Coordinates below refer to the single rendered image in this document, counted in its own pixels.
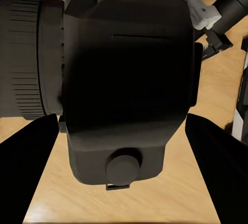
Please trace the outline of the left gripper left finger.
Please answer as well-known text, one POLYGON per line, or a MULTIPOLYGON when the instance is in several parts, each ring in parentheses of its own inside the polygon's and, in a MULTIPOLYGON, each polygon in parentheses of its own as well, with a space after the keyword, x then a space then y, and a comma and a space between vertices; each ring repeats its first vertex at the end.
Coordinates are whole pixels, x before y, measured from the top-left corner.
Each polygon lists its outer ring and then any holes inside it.
POLYGON ((55 113, 0 144, 0 224, 22 224, 59 134, 55 113))

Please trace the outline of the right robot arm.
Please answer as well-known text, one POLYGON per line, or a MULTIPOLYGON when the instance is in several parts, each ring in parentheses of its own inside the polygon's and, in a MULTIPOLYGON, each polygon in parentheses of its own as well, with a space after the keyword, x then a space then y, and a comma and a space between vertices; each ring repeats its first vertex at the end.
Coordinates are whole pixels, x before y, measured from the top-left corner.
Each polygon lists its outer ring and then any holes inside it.
POLYGON ((203 61, 233 45, 225 33, 248 16, 248 0, 217 0, 211 6, 202 0, 186 1, 194 27, 194 41, 206 34, 209 43, 203 50, 203 61))

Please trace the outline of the digital camera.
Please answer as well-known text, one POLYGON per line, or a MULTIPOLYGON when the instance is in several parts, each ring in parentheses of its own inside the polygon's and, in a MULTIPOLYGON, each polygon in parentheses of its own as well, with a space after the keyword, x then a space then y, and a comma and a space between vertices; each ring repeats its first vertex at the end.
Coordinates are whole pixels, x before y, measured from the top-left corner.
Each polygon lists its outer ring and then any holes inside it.
POLYGON ((0 0, 0 118, 60 115, 70 167, 106 191, 163 171, 197 103, 186 0, 0 0))

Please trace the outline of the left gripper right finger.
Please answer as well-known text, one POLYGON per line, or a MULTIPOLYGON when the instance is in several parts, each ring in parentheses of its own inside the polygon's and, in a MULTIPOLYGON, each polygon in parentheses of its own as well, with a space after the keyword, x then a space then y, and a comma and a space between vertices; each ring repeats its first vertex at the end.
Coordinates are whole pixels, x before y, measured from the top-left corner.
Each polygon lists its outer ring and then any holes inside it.
POLYGON ((192 113, 185 133, 221 224, 248 224, 248 147, 192 113))

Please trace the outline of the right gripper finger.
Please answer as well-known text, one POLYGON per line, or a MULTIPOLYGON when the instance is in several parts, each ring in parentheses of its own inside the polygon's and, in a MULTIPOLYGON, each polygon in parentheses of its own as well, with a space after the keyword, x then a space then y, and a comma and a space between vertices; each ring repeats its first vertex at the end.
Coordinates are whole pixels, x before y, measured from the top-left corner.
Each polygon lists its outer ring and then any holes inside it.
POLYGON ((205 50, 203 50, 203 55, 202 55, 203 61, 215 56, 216 54, 218 54, 220 52, 219 49, 214 48, 214 46, 212 45, 212 43, 210 42, 209 39, 206 39, 206 40, 209 43, 209 47, 207 47, 205 50))
POLYGON ((197 31, 196 29, 194 30, 194 41, 198 40, 201 36, 204 35, 203 31, 197 31))

